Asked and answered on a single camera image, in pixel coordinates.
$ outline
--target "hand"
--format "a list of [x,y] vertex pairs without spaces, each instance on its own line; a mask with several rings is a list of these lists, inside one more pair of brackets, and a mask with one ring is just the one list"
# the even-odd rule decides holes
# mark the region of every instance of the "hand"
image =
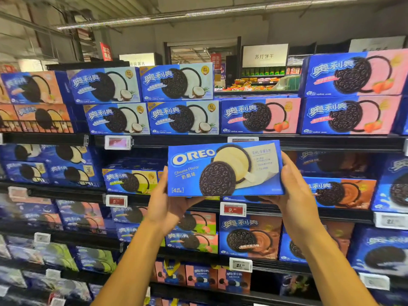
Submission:
[[285,195],[260,196],[263,200],[278,205],[283,216],[283,224],[293,242],[303,247],[309,236],[325,231],[316,200],[296,165],[282,152],[283,168],[281,179],[286,189]]
[[150,195],[146,219],[160,226],[163,236],[167,235],[183,217],[188,208],[205,199],[205,197],[168,197],[167,166],[162,177]]

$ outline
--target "person's left hand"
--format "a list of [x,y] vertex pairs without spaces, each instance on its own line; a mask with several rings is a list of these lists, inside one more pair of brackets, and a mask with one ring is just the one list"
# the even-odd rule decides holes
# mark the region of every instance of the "person's left hand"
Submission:
[[146,219],[158,224],[167,235],[183,217],[188,208],[201,202],[205,197],[168,197],[167,196],[167,166],[164,167],[163,175],[156,188],[150,195],[149,208]]

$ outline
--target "price label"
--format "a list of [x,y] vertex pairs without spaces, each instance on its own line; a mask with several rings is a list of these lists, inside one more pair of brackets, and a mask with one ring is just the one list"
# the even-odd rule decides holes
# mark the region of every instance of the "price label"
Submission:
[[230,257],[230,270],[252,273],[252,260]]
[[61,271],[48,268],[45,271],[45,277],[51,279],[61,279]]
[[374,223],[378,228],[391,228],[397,230],[408,230],[408,214],[392,212],[375,212]]
[[130,150],[133,139],[130,135],[105,135],[105,149]]
[[8,187],[9,197],[12,201],[20,202],[28,198],[28,190],[23,187]]
[[65,299],[60,299],[60,298],[56,298],[54,297],[51,300],[50,306],[64,306],[65,305]]
[[0,296],[4,298],[9,290],[10,286],[1,286],[0,285]]
[[359,273],[361,281],[367,288],[390,290],[390,278],[385,275]]
[[34,242],[49,244],[51,242],[51,234],[36,232],[34,233]]
[[111,207],[127,207],[127,195],[107,194],[105,205]]
[[220,215],[246,217],[247,205],[245,203],[220,202]]
[[258,142],[258,136],[228,136],[227,143],[239,143],[239,142]]

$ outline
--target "person's right hand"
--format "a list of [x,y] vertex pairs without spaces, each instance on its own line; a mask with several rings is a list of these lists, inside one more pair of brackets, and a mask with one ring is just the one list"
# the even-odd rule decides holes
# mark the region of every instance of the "person's right hand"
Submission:
[[315,198],[304,181],[296,165],[282,152],[283,168],[281,179],[286,189],[285,195],[260,196],[263,200],[278,205],[283,216],[283,224],[293,242],[302,248],[309,236],[325,231]]

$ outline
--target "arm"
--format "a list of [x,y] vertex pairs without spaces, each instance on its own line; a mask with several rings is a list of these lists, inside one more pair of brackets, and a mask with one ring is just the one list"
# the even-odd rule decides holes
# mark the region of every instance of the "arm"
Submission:
[[203,197],[167,197],[167,167],[153,190],[145,219],[115,272],[109,277],[92,306],[143,305],[157,252],[167,235],[192,205]]
[[301,249],[325,306],[376,306],[370,292],[326,232],[316,201],[296,165],[282,153],[282,182],[286,194],[262,197],[279,206],[283,224]]

